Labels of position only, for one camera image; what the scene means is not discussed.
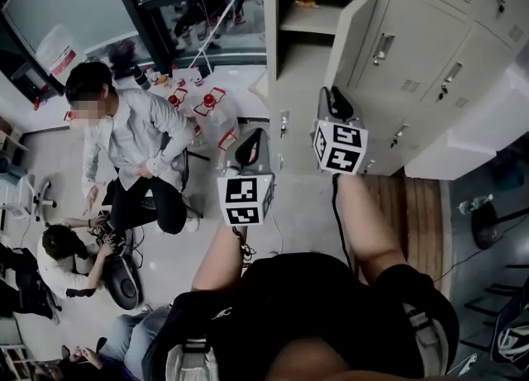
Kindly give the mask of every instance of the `neck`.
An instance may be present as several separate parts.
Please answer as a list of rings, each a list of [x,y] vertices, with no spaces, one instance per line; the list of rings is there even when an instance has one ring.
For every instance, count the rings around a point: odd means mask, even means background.
[[[116,115],[118,107],[119,97],[116,93],[109,93],[107,96],[107,115],[110,115],[111,117]]]

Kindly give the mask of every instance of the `man wearing black shirt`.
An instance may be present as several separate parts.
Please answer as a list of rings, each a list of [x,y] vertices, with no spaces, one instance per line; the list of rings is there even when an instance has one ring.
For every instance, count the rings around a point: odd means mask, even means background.
[[[175,299],[143,359],[145,379],[444,375],[459,336],[452,306],[428,276],[407,265],[361,178],[340,176],[338,199],[369,287],[339,260],[317,253],[257,260],[241,277],[240,243],[221,225],[192,292]]]

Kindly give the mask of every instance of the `man in white shirt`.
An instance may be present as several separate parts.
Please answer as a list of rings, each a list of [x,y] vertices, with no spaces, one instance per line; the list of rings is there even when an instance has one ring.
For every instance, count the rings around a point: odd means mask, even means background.
[[[188,231],[196,231],[198,217],[188,216],[181,194],[182,152],[193,140],[186,118],[152,93],[139,88],[116,90],[110,69],[100,62],[74,68],[66,83],[66,98],[75,117],[89,122],[83,153],[87,210],[92,209],[101,187],[95,177],[103,149],[118,171],[110,220],[114,229],[157,220],[164,232],[178,234],[190,217]],[[141,206],[149,190],[156,210]]]
[[[91,297],[101,287],[105,259],[114,252],[116,245],[109,242],[98,248],[94,243],[87,247],[72,228],[92,228],[104,221],[101,217],[87,221],[64,219],[60,224],[49,226],[42,234],[36,247],[36,260],[42,279],[56,296]],[[88,275],[77,271],[75,256],[82,260],[91,256],[95,258]]]

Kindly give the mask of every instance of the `round black base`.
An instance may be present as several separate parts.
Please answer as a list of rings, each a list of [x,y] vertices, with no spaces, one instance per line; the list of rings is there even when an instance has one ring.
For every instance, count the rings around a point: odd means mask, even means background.
[[[488,249],[498,240],[497,226],[493,223],[496,218],[496,209],[491,202],[472,212],[472,234],[480,249]]]

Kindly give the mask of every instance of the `shelf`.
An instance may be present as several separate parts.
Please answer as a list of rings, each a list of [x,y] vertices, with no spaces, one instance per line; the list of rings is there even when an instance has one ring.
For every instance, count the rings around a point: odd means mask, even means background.
[[[303,31],[334,36],[342,9],[342,7],[330,5],[297,7],[295,4],[292,4],[279,29],[283,31]]]
[[[290,43],[284,49],[278,85],[288,90],[319,89],[323,85],[331,48],[325,43]]]

